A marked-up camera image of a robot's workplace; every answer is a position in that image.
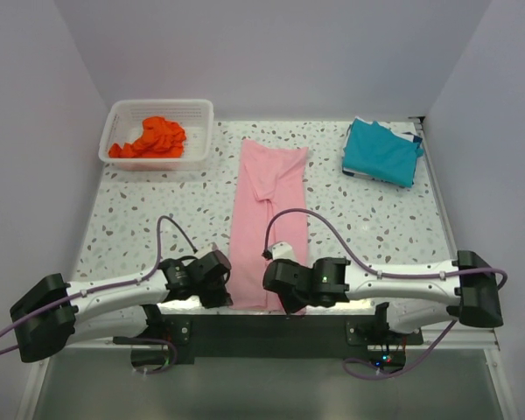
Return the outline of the pink t shirt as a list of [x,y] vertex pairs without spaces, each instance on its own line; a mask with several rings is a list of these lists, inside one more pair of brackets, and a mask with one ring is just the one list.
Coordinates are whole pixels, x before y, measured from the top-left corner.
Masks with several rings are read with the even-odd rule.
[[308,150],[272,149],[245,139],[241,145],[239,175],[229,238],[231,276],[227,283],[235,310],[280,312],[276,294],[263,288],[269,244],[288,242],[300,263],[308,258],[307,216],[289,213],[305,207],[304,175]]

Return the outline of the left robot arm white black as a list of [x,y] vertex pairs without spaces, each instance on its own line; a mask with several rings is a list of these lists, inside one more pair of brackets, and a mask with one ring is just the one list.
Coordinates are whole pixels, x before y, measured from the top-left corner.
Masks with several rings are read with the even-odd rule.
[[20,358],[42,361],[68,345],[102,338],[168,340],[173,334],[160,306],[191,297],[207,309],[229,306],[230,274],[230,261],[215,248],[167,258],[145,275],[88,283],[46,276],[10,308]]

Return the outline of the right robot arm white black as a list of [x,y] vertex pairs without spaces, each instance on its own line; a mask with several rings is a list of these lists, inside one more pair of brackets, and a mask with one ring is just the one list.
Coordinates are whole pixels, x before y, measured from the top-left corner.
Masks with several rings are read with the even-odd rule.
[[364,299],[381,304],[417,301],[416,309],[388,307],[373,321],[373,335],[384,344],[444,321],[486,329],[503,325],[499,291],[506,275],[472,251],[460,251],[454,260],[411,265],[366,265],[354,258],[324,257],[311,267],[299,263],[285,242],[262,255],[269,263],[263,288],[278,295],[287,313]]

